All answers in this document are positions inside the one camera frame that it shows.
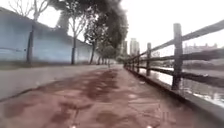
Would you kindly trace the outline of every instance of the water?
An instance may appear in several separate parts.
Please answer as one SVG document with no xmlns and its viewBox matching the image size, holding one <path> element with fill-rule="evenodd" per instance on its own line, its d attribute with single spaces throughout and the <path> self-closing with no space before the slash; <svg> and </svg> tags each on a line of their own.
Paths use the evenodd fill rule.
<svg viewBox="0 0 224 128">
<path fill-rule="evenodd" d="M 162 68 L 166 70 L 173 70 L 172 68 Z M 220 78 L 224 78 L 224 72 L 215 71 L 215 70 L 193 70 L 193 69 L 184 69 L 184 72 L 190 72 L 195 74 L 202 75 L 211 75 Z M 141 74 L 145 74 L 145 69 L 140 69 Z M 151 78 L 159 79 L 160 81 L 167 83 L 168 85 L 172 84 L 173 77 L 164 73 L 159 73 L 151 71 Z M 207 100 L 211 103 L 219 105 L 224 108 L 224 88 L 216 88 L 209 86 L 207 84 L 199 83 L 196 81 L 182 79 L 180 88 L 182 91 L 191 93 L 194 96 L 200 97 L 204 100 Z"/>
</svg>

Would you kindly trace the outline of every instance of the distant building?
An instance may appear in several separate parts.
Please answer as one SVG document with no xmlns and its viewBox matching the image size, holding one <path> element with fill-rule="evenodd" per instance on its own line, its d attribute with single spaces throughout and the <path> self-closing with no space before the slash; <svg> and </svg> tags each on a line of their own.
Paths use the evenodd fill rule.
<svg viewBox="0 0 224 128">
<path fill-rule="evenodd" d="M 189 54 L 189 53 L 194 53 L 194 52 L 201 52 L 201 51 L 209 51 L 209 50 L 214 50 L 217 49 L 217 44 L 214 44 L 213 46 L 208 46 L 208 44 L 205 44 L 204 46 L 185 46 L 183 48 L 183 53 L 184 54 Z"/>
<path fill-rule="evenodd" d="M 131 38 L 130 55 L 137 55 L 139 51 L 139 42 L 135 38 Z"/>
<path fill-rule="evenodd" d="M 120 45 L 120 54 L 127 55 L 127 41 L 122 42 Z"/>
</svg>

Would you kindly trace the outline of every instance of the wall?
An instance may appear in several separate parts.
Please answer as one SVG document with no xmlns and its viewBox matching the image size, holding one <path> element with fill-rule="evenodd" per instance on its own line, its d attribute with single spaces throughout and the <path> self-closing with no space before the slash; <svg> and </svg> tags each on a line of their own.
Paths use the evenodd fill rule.
<svg viewBox="0 0 224 128">
<path fill-rule="evenodd" d="M 0 8 L 0 61 L 25 61 L 31 20 Z M 35 31 L 33 61 L 70 63 L 72 37 L 38 24 Z M 89 61 L 91 45 L 77 40 L 76 62 Z"/>
</svg>

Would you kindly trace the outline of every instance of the paved path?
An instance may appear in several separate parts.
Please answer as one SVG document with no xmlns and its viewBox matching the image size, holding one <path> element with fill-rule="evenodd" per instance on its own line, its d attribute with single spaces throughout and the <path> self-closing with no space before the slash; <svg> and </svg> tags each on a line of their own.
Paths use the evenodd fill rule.
<svg viewBox="0 0 224 128">
<path fill-rule="evenodd" d="M 59 66 L 0 70 L 0 100 L 57 80 L 107 66 Z"/>
<path fill-rule="evenodd" d="M 121 67 L 98 69 L 0 103 L 0 128 L 218 128 Z"/>
</svg>

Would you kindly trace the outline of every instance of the stone pavement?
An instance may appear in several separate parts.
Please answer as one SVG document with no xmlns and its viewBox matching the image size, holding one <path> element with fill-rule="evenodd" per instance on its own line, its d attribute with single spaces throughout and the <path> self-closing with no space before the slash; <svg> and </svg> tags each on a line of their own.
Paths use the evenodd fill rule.
<svg viewBox="0 0 224 128">
<path fill-rule="evenodd" d="M 0 128 L 216 128 L 119 66 L 0 103 Z"/>
</svg>

